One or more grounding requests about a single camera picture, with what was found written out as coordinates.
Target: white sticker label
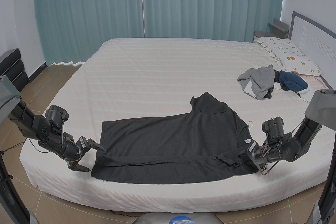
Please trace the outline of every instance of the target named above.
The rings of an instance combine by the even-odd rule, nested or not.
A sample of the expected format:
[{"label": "white sticker label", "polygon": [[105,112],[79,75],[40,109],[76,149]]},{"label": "white sticker label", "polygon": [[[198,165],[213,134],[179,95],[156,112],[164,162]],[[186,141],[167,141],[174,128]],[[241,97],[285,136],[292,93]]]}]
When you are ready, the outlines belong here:
[{"label": "white sticker label", "polygon": [[250,152],[252,151],[252,149],[254,148],[254,146],[255,146],[256,144],[257,144],[257,142],[254,141],[253,144],[252,144],[252,146],[250,146],[250,148],[249,148],[249,151],[250,151]]},{"label": "white sticker label", "polygon": [[80,141],[81,141],[82,147],[84,148],[84,147],[85,147],[85,144],[84,144],[84,141],[83,141],[83,138],[82,138],[82,137],[81,137]]}]

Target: tile floor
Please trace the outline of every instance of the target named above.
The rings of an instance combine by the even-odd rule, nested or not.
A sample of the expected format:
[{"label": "tile floor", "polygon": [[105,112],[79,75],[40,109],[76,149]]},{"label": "tile floor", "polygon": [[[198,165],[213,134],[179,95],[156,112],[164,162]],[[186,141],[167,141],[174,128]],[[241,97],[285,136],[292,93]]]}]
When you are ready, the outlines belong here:
[{"label": "tile floor", "polygon": [[[21,92],[22,99],[36,114],[42,114],[56,93],[78,68],[79,66],[75,67],[73,65],[52,65],[48,67],[23,89]],[[0,126],[0,150],[22,141],[24,141],[24,137],[9,120],[6,120]],[[75,204],[34,189],[19,160],[21,148],[22,146],[18,146],[7,151],[3,155],[3,159],[8,173],[14,176],[12,181],[21,199],[36,214],[41,224],[125,224],[132,223],[136,219],[136,217],[117,215],[107,210]],[[216,213],[216,215],[224,223],[235,224],[305,223],[314,203],[322,193],[323,186],[323,183],[319,184],[288,199],[260,208],[222,212]],[[0,207],[0,222],[2,224],[13,223],[2,207]],[[336,217],[331,223],[336,224]]]}]

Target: pile of clothes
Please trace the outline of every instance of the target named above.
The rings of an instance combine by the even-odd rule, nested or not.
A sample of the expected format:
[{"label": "pile of clothes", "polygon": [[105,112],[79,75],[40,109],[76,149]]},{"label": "pile of clothes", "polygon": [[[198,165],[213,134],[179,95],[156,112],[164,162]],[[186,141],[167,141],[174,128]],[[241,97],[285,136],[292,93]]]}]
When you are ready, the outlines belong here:
[{"label": "pile of clothes", "polygon": [[243,91],[257,100],[271,99],[274,89],[294,91],[307,103],[314,94],[300,76],[291,72],[276,71],[271,64],[267,67],[250,68],[238,76],[237,80]]}]

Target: blue beanie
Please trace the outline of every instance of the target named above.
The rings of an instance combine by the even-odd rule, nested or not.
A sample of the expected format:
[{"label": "blue beanie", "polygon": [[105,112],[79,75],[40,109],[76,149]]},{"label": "blue beanie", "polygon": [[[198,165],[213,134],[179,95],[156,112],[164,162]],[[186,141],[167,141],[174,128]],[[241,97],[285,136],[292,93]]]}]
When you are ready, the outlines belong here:
[{"label": "blue beanie", "polygon": [[308,88],[308,84],[297,74],[280,71],[279,81],[293,92],[299,92]]}]

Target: gray cloth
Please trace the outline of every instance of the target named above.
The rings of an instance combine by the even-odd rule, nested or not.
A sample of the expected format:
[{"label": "gray cloth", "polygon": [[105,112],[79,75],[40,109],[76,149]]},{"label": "gray cloth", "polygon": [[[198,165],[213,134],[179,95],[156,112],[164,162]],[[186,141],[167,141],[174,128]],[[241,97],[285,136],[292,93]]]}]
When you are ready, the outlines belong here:
[{"label": "gray cloth", "polygon": [[265,97],[268,90],[274,86],[275,72],[273,66],[270,64],[267,67],[258,69],[250,68],[245,73],[238,76],[238,82],[244,90],[246,85],[252,81],[252,91],[256,98],[261,100]]}]

